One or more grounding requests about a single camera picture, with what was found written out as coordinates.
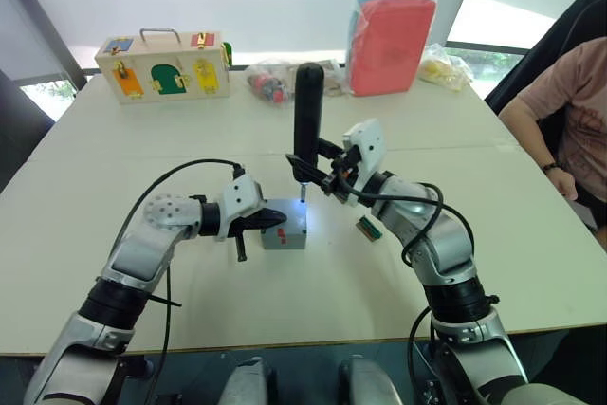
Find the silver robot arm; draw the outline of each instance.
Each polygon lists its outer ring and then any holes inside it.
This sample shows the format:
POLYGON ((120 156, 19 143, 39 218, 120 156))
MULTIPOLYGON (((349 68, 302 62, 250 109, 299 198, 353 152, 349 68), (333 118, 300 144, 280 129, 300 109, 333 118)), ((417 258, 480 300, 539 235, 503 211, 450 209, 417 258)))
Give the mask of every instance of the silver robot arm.
POLYGON ((145 203, 140 224, 112 251, 83 306, 69 317, 36 370, 24 404, 98 405, 118 396, 125 376, 119 355, 133 338, 175 245, 197 235, 214 235, 217 241, 238 238, 242 229, 284 220, 264 205, 259 185, 247 174, 233 180, 213 203, 168 194, 145 203))
MULTIPOLYGON (((319 141, 319 154, 332 160, 330 174, 298 156, 287 155, 287 159, 327 195, 333 194, 352 206, 371 208, 373 216, 407 247, 428 224, 436 204, 382 200, 365 194, 432 201, 437 201, 437 194, 424 185, 377 171, 386 152, 377 120, 355 125, 343 135, 343 144, 341 149, 324 139, 319 141)), ((516 403, 548 405, 555 403, 558 394, 563 400, 559 403, 581 403, 554 388, 529 388, 532 385, 527 383, 524 368, 493 306, 497 298, 486 296, 478 279, 471 239, 461 223, 440 212, 428 232, 405 253, 424 286, 432 312, 432 326, 439 341, 434 353, 436 370, 453 392, 446 394, 448 403, 458 403, 453 397, 457 395, 480 404, 506 405, 518 400, 516 403)))

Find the person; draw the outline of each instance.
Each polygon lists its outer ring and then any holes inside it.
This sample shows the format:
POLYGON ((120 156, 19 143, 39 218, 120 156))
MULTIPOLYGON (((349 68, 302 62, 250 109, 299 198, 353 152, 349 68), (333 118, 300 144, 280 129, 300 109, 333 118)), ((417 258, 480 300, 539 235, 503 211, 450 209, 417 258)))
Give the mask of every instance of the person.
POLYGON ((563 54, 502 110, 499 118, 567 199, 588 207, 607 250, 607 37, 563 54), (538 126, 565 108, 558 156, 538 126))

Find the metal handle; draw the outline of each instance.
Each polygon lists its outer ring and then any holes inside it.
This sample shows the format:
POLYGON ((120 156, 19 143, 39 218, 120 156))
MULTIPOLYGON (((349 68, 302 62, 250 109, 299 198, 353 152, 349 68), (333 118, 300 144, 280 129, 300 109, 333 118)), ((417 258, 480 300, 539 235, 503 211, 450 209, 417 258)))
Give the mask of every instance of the metal handle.
POLYGON ((139 36, 141 37, 141 40, 143 40, 145 42, 145 37, 143 36, 143 32, 171 32, 171 33, 175 34, 175 38, 177 39, 177 42, 181 44, 181 39, 179 38, 179 34, 177 33, 177 31, 174 28, 140 28, 139 36))

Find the plastic bag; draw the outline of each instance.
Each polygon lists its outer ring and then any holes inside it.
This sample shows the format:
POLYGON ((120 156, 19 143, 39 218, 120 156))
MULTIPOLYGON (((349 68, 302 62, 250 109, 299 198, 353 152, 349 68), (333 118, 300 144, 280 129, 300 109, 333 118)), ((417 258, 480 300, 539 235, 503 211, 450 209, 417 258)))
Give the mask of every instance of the plastic bag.
MULTIPOLYGON (((295 101, 295 76, 297 68, 304 62, 263 61, 245 70, 247 84, 260 99, 276 105, 295 101)), ((343 93, 343 69, 337 61, 320 61, 324 70, 324 95, 337 96, 343 93)))
POLYGON ((436 0, 351 0, 346 79, 355 95, 408 90, 428 38, 436 0))
POLYGON ((424 50, 417 76, 421 80, 460 91, 472 81, 473 75, 464 59, 448 55, 444 47, 435 43, 424 50))

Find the person's arm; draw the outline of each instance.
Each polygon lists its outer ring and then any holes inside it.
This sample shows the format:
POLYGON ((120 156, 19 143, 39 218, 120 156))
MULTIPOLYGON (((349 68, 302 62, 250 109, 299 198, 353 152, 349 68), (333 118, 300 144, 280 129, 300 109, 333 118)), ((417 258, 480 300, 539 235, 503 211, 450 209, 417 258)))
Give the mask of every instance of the person's arm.
MULTIPOLYGON (((523 100, 515 97, 502 110, 499 118, 540 168, 556 161, 543 140, 538 116, 523 100)), ((546 176, 565 198, 578 198, 576 179, 572 175, 561 168, 552 168, 546 172, 546 176)))

